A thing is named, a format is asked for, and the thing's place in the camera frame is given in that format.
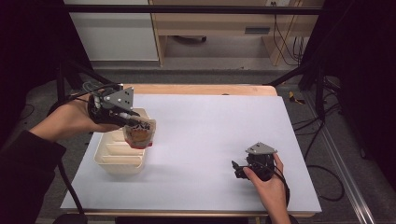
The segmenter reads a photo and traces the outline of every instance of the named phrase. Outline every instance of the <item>wrist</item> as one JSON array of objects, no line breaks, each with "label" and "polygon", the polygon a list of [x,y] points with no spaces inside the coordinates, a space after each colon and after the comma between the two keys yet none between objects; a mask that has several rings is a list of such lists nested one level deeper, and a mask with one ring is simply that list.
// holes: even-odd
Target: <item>wrist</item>
[{"label": "wrist", "polygon": [[271,218],[271,224],[290,224],[290,218],[287,211],[276,211],[268,214]]},{"label": "wrist", "polygon": [[29,132],[53,143],[61,138],[62,128],[60,127],[59,122],[60,121],[52,120],[51,118],[46,118],[29,130]]}]

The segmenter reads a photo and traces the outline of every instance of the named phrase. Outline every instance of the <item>plastic food container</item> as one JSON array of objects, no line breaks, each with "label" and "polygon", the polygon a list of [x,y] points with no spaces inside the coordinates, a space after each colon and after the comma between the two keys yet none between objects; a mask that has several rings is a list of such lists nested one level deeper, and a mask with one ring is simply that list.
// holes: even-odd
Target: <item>plastic food container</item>
[{"label": "plastic food container", "polygon": [[[147,115],[141,109],[136,112],[141,116]],[[94,160],[110,174],[133,175],[142,170],[145,152],[145,149],[131,148],[125,142],[122,129],[118,129],[102,134],[94,155]]]}]

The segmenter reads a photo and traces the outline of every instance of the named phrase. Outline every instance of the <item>table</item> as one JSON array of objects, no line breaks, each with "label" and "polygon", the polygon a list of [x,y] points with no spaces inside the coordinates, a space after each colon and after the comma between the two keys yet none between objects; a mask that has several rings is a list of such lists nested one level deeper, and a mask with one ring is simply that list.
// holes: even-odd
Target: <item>table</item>
[{"label": "table", "polygon": [[[231,164],[245,165],[245,150],[258,141],[277,149],[285,164],[289,212],[310,217],[321,211],[283,100],[273,87],[133,86],[134,107],[157,120],[153,146],[141,173],[110,175],[93,160],[101,133],[93,134],[73,180],[88,215],[264,217],[256,190],[235,178]],[[77,211],[69,193],[61,208]]]}]

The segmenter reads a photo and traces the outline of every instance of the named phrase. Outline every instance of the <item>desk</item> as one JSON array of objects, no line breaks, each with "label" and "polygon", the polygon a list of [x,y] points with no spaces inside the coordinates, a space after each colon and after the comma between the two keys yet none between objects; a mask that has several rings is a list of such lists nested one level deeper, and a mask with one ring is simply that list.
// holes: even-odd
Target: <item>desk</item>
[{"label": "desk", "polygon": [[[273,87],[134,85],[134,88],[134,107],[145,108],[157,120],[153,146],[147,149],[141,173],[110,175],[93,160],[101,137],[100,133],[93,134],[73,180],[87,214],[266,216],[253,185],[237,179],[231,164],[232,160],[246,164],[245,150],[258,141],[277,149],[285,164],[290,213],[309,217],[321,211],[283,100],[276,96]],[[157,94],[159,90],[166,94]],[[77,211],[69,194],[61,208]]]},{"label": "desk", "polygon": [[[243,7],[269,7],[270,2],[277,2],[280,4],[279,7],[322,7],[324,0],[149,0],[148,2],[150,5],[159,6]],[[315,15],[278,15],[276,23],[279,32],[277,32],[274,15],[152,13],[151,17],[161,65],[163,65],[169,35],[259,35],[262,37],[272,64],[279,65],[282,60],[281,54],[287,53],[285,50],[286,45],[291,43],[290,38],[311,36],[318,18]]]}]

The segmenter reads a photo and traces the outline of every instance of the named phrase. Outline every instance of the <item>white cabinet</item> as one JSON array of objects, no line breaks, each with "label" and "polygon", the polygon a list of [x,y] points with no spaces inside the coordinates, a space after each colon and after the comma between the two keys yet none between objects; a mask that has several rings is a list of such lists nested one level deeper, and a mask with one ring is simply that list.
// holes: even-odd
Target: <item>white cabinet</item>
[{"label": "white cabinet", "polygon": [[[147,5],[147,0],[64,0],[65,4]],[[91,61],[158,61],[149,13],[70,13]]]}]

